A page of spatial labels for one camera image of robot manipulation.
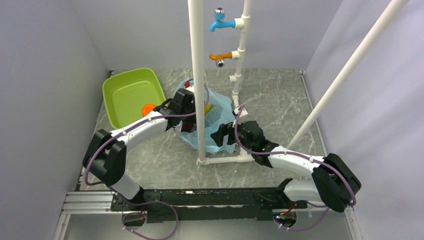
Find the orange fake orange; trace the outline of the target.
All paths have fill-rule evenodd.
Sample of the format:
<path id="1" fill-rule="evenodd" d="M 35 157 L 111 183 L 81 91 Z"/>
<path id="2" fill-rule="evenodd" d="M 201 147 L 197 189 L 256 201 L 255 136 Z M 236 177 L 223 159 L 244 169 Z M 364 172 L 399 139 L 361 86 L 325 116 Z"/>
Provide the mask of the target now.
<path id="1" fill-rule="evenodd" d="M 152 103 L 148 103 L 141 109 L 141 114 L 143 117 L 146 117 L 150 112 L 154 110 L 156 106 Z"/>

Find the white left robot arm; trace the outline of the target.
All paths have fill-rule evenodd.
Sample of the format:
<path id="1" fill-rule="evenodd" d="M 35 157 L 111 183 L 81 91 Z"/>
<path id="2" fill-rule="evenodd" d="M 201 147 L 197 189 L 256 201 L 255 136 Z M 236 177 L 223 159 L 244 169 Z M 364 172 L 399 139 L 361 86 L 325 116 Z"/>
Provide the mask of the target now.
<path id="1" fill-rule="evenodd" d="M 92 173 L 100 183 L 119 193 L 129 209 L 139 209 L 145 202 L 145 191 L 126 174 L 128 152 L 181 122 L 193 124 L 195 121 L 195 95 L 186 88 L 180 88 L 172 98 L 154 107 L 140 120 L 110 132 L 98 130 L 82 161 L 85 181 Z"/>

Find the dark red fake apple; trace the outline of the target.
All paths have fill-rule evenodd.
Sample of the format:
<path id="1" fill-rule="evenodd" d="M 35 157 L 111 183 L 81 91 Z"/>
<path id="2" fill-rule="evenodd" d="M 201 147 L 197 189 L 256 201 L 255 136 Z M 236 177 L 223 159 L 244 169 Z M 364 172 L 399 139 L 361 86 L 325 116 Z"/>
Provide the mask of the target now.
<path id="1" fill-rule="evenodd" d="M 181 125 L 181 132 L 192 133 L 196 130 L 196 124 L 188 121 L 183 121 Z"/>

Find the light blue printed plastic bag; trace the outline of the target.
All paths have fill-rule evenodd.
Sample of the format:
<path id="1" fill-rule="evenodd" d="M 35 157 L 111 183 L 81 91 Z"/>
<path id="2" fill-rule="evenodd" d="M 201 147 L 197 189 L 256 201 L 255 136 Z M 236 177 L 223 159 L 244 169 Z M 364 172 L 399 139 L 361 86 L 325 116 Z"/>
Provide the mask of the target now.
<path id="1" fill-rule="evenodd" d="M 235 151 L 235 144 L 228 145 L 224 142 L 222 146 L 217 146 L 211 138 L 211 134 L 217 132 L 221 124 L 228 124 L 235 121 L 232 100 L 220 93 L 212 91 L 207 86 L 204 89 L 204 99 L 208 101 L 208 105 L 210 106 L 210 109 L 205 110 L 205 151 L 213 155 L 221 151 L 232 154 Z M 197 128 L 194 126 L 190 131 L 183 131 L 182 127 L 182 122 L 175 127 L 177 136 L 192 149 L 197 150 L 199 148 Z"/>

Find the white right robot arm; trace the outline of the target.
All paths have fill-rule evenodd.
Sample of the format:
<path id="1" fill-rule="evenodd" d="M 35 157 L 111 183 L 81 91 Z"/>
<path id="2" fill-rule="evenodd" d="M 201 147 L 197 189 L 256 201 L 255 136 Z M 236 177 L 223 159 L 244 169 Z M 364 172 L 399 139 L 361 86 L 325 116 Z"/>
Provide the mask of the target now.
<path id="1" fill-rule="evenodd" d="M 278 185 L 275 200 L 282 208 L 298 201 L 321 202 L 342 213 L 356 203 L 355 196 L 362 184 L 335 153 L 313 156 L 291 151 L 266 139 L 256 121 L 221 124 L 210 136 L 219 147 L 239 144 L 261 166 L 286 169 L 306 177 L 306 180 L 286 178 Z"/>

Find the yellow fake mango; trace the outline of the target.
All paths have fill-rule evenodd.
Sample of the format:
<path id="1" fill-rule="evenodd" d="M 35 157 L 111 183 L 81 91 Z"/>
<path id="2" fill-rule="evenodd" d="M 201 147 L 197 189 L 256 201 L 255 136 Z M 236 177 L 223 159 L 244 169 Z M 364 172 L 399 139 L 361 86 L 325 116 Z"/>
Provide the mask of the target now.
<path id="1" fill-rule="evenodd" d="M 204 115 L 205 115 L 205 116 L 206 116 L 206 115 L 210 112 L 211 108 L 212 108 L 212 105 L 211 105 L 211 104 L 207 104 L 207 105 L 204 107 Z"/>

